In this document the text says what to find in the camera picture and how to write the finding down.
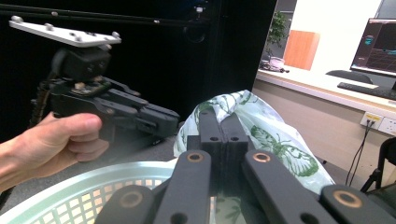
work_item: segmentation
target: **plastic basket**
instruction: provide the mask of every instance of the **plastic basket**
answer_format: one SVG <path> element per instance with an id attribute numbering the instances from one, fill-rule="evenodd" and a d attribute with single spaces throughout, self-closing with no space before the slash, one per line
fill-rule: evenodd
<path id="1" fill-rule="evenodd" d="M 0 223 L 94 223 L 117 189 L 128 185 L 153 189 L 174 168 L 174 162 L 140 161 L 89 171 L 37 193 L 0 216 Z"/>

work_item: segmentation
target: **keyboard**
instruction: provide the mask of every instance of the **keyboard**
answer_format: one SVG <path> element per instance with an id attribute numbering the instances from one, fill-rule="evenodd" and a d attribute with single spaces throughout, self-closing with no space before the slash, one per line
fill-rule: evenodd
<path id="1" fill-rule="evenodd" d="M 356 92 L 360 92 L 360 93 L 396 101 L 396 91 L 392 90 L 391 88 L 386 89 L 386 88 L 377 87 L 377 88 L 371 89 L 371 88 L 354 85 L 354 84 L 350 84 L 350 83 L 345 83 L 345 82 L 340 82 L 340 84 L 338 84 L 337 87 L 344 89 L 344 90 L 356 91 Z"/>

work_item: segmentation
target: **power outlet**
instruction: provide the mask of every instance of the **power outlet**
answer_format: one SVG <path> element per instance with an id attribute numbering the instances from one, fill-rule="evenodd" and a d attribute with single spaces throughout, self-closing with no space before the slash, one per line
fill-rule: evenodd
<path id="1" fill-rule="evenodd" d="M 377 130 L 379 125 L 381 124 L 383 118 L 384 117 L 379 116 L 377 114 L 366 112 L 366 113 L 364 113 L 364 116 L 361 119 L 361 125 L 366 126 L 367 125 L 367 120 L 369 121 L 369 124 L 370 124 L 371 121 L 374 121 L 375 123 L 373 124 L 373 126 L 371 128 Z"/>
<path id="2" fill-rule="evenodd" d="M 396 120 L 384 118 L 379 125 L 378 130 L 383 133 L 389 133 L 396 136 Z"/>

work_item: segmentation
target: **patterned fabric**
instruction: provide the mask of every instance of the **patterned fabric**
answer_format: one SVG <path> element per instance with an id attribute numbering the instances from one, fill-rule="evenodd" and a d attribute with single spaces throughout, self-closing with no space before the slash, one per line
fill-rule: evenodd
<path id="1" fill-rule="evenodd" d="M 320 194 L 324 186 L 334 184 L 298 131 L 250 91 L 222 94 L 196 106 L 177 135 L 174 144 L 176 157 L 187 150 L 187 136 L 199 134 L 199 113 L 209 107 L 214 108 L 218 123 L 235 113 L 255 148 L 277 155 L 305 188 Z M 218 197 L 216 220 L 222 217 L 228 220 L 226 223 L 244 223 L 242 216 L 239 216 L 238 202 L 237 198 Z"/>

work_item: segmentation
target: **desk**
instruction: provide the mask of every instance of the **desk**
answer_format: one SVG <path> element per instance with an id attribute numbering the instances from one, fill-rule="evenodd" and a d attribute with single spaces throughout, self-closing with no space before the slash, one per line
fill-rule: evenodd
<path id="1" fill-rule="evenodd" d="M 396 119 L 396 105 L 389 100 L 337 88 L 341 81 L 359 82 L 292 67 L 287 69 L 289 73 L 259 70 L 252 92 L 296 128 L 317 157 L 346 171 L 364 136 L 365 128 L 360 125 L 364 112 Z M 380 145 L 390 137 L 377 130 L 370 131 L 358 176 L 368 178 L 377 165 Z M 384 183 L 393 179 L 392 173 L 393 167 L 386 164 Z"/>

